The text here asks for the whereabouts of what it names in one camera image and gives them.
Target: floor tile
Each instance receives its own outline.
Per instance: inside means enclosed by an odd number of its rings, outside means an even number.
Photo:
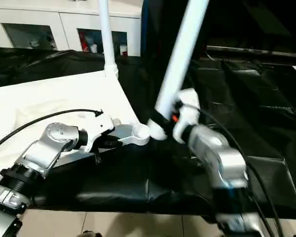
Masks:
[[[183,216],[184,237],[220,237],[217,225],[208,224],[200,216]]]
[[[27,210],[18,237],[76,237],[85,212]]]
[[[88,212],[83,230],[103,237],[183,237],[181,215]]]

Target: black plastic sheet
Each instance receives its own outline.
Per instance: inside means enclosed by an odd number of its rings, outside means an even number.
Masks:
[[[164,70],[136,57],[117,58],[119,81],[142,123]],[[0,49],[0,86],[99,71],[101,55]],[[235,136],[257,168],[281,218],[296,219],[296,71],[289,66],[192,61],[184,88]],[[213,125],[207,118],[201,122]],[[212,216],[207,175],[185,146],[168,139],[125,146],[53,169],[32,208]],[[256,179],[255,196],[273,217]]]

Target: black wire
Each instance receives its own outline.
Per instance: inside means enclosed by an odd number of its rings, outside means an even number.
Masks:
[[[256,201],[255,198],[253,198],[252,200],[253,200],[254,204],[256,205],[256,207],[257,207],[257,209],[258,209],[259,216],[260,216],[260,218],[262,219],[263,224],[265,225],[265,228],[266,228],[267,232],[269,233],[270,237],[275,237],[275,235],[274,235],[274,233],[273,233],[273,231],[272,231],[272,229],[271,229],[269,223],[267,222],[266,217],[265,217],[265,215],[263,214],[263,212],[262,212],[262,210],[261,210],[261,208],[260,208],[258,202]]]
[[[242,155],[243,159],[245,160],[247,166],[250,168],[250,170],[253,172],[254,176],[256,177],[256,179],[258,180],[258,183],[259,185],[261,186],[263,192],[264,192],[264,195],[268,201],[268,203],[270,204],[271,208],[272,208],[272,212],[274,214],[274,220],[275,220],[275,224],[276,224],[276,229],[277,229],[277,232],[279,234],[279,237],[284,237],[283,235],[283,230],[282,230],[282,227],[281,227],[281,224],[280,224],[280,221],[279,221],[279,217],[277,215],[277,212],[275,210],[275,206],[274,206],[274,203],[272,201],[272,199],[270,198],[270,195],[258,173],[258,171],[250,164],[250,162],[248,161],[248,158],[247,156],[244,154],[244,152],[242,151],[239,143],[237,142],[237,140],[234,138],[234,136],[227,130],[227,128],[222,125],[213,115],[211,115],[209,112],[207,112],[206,110],[203,110],[203,109],[199,109],[198,107],[195,107],[193,105],[188,105],[188,104],[183,104],[184,106],[187,106],[187,107],[190,107],[190,108],[193,108],[193,109],[196,109],[198,110],[201,114],[204,114],[206,115],[207,117],[211,118],[223,131],[224,133],[229,137],[229,139],[231,139],[233,141],[233,143],[235,144],[236,148],[238,149],[238,151],[240,152],[240,154]]]
[[[17,134],[18,132],[22,131],[24,128],[27,128],[31,125],[33,125],[34,123],[37,123],[39,121],[42,121],[44,119],[48,119],[57,115],[62,115],[62,114],[67,114],[67,113],[72,113],[72,112],[92,112],[94,114],[97,114],[98,111],[96,110],[88,110],[88,109],[74,109],[74,110],[64,110],[64,111],[60,111],[60,112],[56,112],[53,114],[49,114],[40,118],[37,118],[31,122],[26,123],[25,125],[22,125],[21,127],[17,128],[16,130],[14,130],[13,132],[9,133],[8,135],[6,135],[5,137],[3,137],[0,140],[0,145],[2,145],[6,140],[8,140],[9,138],[11,138],[12,136],[14,136],[15,134]]]

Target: silver robotic arm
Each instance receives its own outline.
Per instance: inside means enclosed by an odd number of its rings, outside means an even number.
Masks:
[[[157,111],[151,119],[166,135],[182,144],[199,158],[210,177],[216,221],[225,236],[263,237],[260,218],[248,192],[246,163],[227,139],[209,127],[198,124],[197,108],[179,103],[179,113],[165,119]]]
[[[30,205],[31,197],[62,152],[79,149],[81,146],[88,147],[90,139],[94,141],[96,137],[114,128],[112,120],[106,119],[105,115],[98,119],[102,123],[97,128],[98,134],[93,134],[92,138],[88,138],[86,131],[79,131],[75,126],[62,123],[48,125],[41,138],[30,144],[11,168],[0,172],[0,237],[16,236],[22,226],[18,217]]]

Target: white pole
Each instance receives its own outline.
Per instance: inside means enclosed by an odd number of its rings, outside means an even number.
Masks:
[[[189,0],[179,33],[171,54],[169,65],[159,92],[155,109],[166,119],[182,87],[187,67],[194,51],[209,0]],[[163,129],[152,120],[148,121],[150,135],[157,140],[166,138]]]
[[[110,28],[110,13],[108,0],[98,0],[99,2],[99,14],[101,19],[101,34],[103,41],[103,50],[105,65],[104,70],[106,75],[108,73],[114,73],[118,77],[118,68],[114,58],[114,47],[112,32]]]

